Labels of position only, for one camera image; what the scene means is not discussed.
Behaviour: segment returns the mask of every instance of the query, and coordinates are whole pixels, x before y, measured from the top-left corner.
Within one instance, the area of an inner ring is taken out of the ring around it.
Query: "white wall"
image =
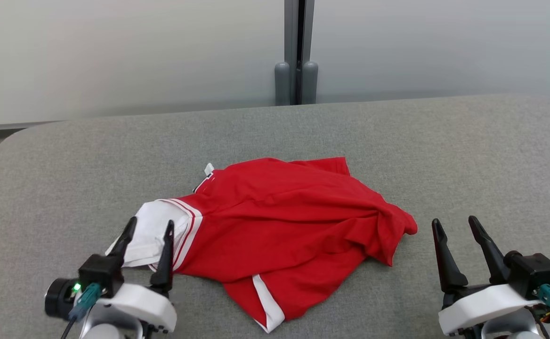
[[[275,103],[283,0],[0,0],[0,124]]]
[[[550,95],[550,1],[315,0],[316,102]]]

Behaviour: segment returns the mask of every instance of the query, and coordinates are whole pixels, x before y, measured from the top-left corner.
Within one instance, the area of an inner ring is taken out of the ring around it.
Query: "wire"
[[[533,318],[535,318],[535,322],[537,322],[539,328],[541,329],[542,336],[545,339],[550,339],[549,338],[549,333],[547,333],[547,330],[545,329],[545,326],[542,324],[541,320],[537,317],[537,314],[535,313],[535,310],[532,307],[528,307],[528,306],[525,306],[524,308],[527,309],[528,311],[530,311],[531,314],[533,314]]]
[[[66,339],[68,337],[68,333],[70,333],[70,329],[72,328],[72,325],[76,322],[76,318],[73,317],[70,319],[70,322],[68,322],[68,326],[66,326],[66,330],[64,330],[64,333],[62,334],[62,339]]]

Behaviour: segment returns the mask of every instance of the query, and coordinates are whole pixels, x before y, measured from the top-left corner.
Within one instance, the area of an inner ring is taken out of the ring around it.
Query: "red garment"
[[[190,216],[174,272],[220,281],[267,332],[325,300],[367,256],[392,266],[400,238],[417,232],[342,157],[237,163],[168,201]]]

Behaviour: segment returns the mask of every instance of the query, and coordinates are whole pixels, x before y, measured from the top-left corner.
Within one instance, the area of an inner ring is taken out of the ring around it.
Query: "red stripe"
[[[179,202],[176,202],[172,199],[167,199],[168,201],[170,202],[173,202],[175,203],[177,206],[183,208],[184,210],[186,210],[187,212],[189,212],[191,215],[192,215],[192,218],[191,218],[191,226],[189,226],[189,229],[187,230],[187,234],[185,234],[185,237],[183,238],[183,241],[181,242],[181,247],[179,247],[178,249],[178,253],[176,253],[176,256],[174,258],[174,260],[172,261],[172,266],[171,266],[171,269],[174,268],[174,263],[178,260],[178,256],[181,254],[181,251],[183,250],[183,245],[185,245],[185,242],[187,241],[187,237],[189,236],[189,234],[191,233],[191,230],[193,230],[194,228],[194,225],[195,225],[195,214],[189,209],[189,208],[186,208],[185,206],[183,206],[182,204],[180,204]]]

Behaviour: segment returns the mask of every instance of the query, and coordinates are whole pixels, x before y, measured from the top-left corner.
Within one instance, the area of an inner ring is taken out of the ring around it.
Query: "gray fabric surface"
[[[550,258],[550,99],[493,95],[269,107],[58,122],[0,145],[0,338],[55,338],[43,313],[56,277],[75,276],[143,202],[187,195],[208,162],[346,156],[353,176],[411,213],[394,267],[364,262],[326,302],[266,335],[213,281],[176,276],[178,338],[438,338],[430,222],[458,266],[486,283],[467,217],[505,253]],[[150,273],[129,270],[130,282]]]

